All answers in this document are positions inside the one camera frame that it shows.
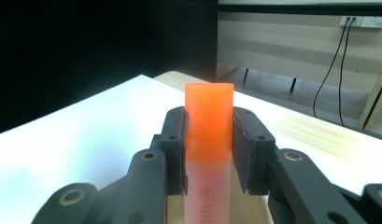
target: orange marker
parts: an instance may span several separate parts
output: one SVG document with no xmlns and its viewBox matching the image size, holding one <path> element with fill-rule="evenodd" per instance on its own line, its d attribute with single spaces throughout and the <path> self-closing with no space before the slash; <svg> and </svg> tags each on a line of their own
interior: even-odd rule
<svg viewBox="0 0 382 224">
<path fill-rule="evenodd" d="M 229 223 L 233 84 L 185 86 L 188 195 L 185 224 Z"/>
</svg>

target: wire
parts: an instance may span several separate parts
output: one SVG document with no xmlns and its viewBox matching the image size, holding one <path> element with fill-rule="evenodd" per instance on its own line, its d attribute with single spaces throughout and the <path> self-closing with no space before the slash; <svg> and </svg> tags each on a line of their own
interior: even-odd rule
<svg viewBox="0 0 382 224">
<path fill-rule="evenodd" d="M 346 50 L 347 50 L 347 43 L 348 43 L 348 35 L 350 34 L 351 25 L 353 24 L 353 21 L 356 20 L 356 18 L 353 18 L 350 22 L 350 25 L 348 26 L 347 30 L 347 36 L 346 36 L 346 43 L 345 43 L 345 51 L 343 52 L 342 62 L 340 64 L 340 78 L 339 78 L 339 118 L 340 122 L 342 123 L 342 126 L 345 127 L 345 123 L 342 119 L 342 99 L 341 99 L 341 91 L 342 91 L 342 74 L 343 74 L 343 62 L 345 61 L 346 56 Z"/>
<path fill-rule="evenodd" d="M 336 59 L 336 56 L 338 55 L 340 46 L 342 45 L 343 35 L 345 34 L 345 30 L 346 30 L 346 27 L 347 27 L 347 22 L 348 22 L 349 20 L 350 20 L 350 18 L 347 18 L 347 19 L 346 19 L 346 23 L 345 23 L 345 26 L 343 27 L 342 35 L 341 35 L 340 40 L 339 40 L 339 46 L 338 46 L 338 49 L 336 50 L 335 56 L 333 56 L 333 59 L 332 59 L 332 62 L 331 62 L 331 66 L 330 66 L 330 69 L 328 70 L 327 75 L 325 76 L 324 80 L 322 81 L 322 83 L 321 83 L 321 85 L 319 86 L 318 91 L 317 91 L 317 93 L 316 93 L 316 96 L 315 96 L 315 99 L 314 99 L 314 102 L 313 102 L 313 114 L 314 114 L 315 118 L 317 117 L 317 115 L 316 115 L 316 100 L 317 100 L 318 94 L 319 94 L 319 92 L 321 91 L 322 86 L 324 85 L 325 81 L 327 80 L 328 75 L 329 75 L 330 72 L 331 72 L 333 63 L 335 62 L 335 59 Z"/>
</svg>

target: gray floor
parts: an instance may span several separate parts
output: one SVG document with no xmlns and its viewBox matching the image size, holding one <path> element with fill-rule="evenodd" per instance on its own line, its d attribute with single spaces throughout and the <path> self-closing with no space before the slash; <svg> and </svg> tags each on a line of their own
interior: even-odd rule
<svg viewBox="0 0 382 224">
<path fill-rule="evenodd" d="M 243 85 L 245 72 L 246 68 L 239 67 L 222 77 L 219 81 L 232 82 L 237 91 L 309 116 L 314 116 L 313 102 L 320 83 L 298 79 L 293 93 L 290 93 L 291 77 L 249 70 L 247 82 Z M 367 92 L 342 89 L 343 122 L 349 129 L 382 139 L 382 110 L 371 130 L 363 130 L 357 126 L 357 120 L 361 115 L 367 98 Z M 316 114 L 318 118 L 341 125 L 338 107 L 338 87 L 324 85 L 316 101 Z"/>
</svg>

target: orange cap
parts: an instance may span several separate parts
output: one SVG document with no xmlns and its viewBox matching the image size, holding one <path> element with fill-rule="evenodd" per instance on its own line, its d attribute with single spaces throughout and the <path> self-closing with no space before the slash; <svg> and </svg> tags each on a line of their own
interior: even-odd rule
<svg viewBox="0 0 382 224">
<path fill-rule="evenodd" d="M 186 161 L 212 163 L 232 159 L 233 84 L 187 83 Z"/>
</svg>

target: wall socket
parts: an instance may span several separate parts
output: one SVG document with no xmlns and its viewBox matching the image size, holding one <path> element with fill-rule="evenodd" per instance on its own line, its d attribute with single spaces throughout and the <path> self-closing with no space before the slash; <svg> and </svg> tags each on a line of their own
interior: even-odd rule
<svg viewBox="0 0 382 224">
<path fill-rule="evenodd" d="M 347 18 L 350 18 L 350 21 L 347 22 L 347 26 L 350 25 L 353 18 L 356 18 L 351 24 L 351 27 L 382 28 L 382 17 L 343 16 L 339 25 L 345 26 Z"/>
<path fill-rule="evenodd" d="M 363 17 L 360 17 L 360 16 L 343 16 L 342 20 L 340 20 L 339 25 L 345 26 L 347 18 L 350 18 L 350 20 L 347 22 L 347 27 L 350 25 L 351 20 L 353 20 L 353 18 L 356 18 L 356 20 L 354 20 L 353 23 L 351 23 L 351 27 L 360 27 L 361 26 L 361 22 L 362 22 Z"/>
</svg>

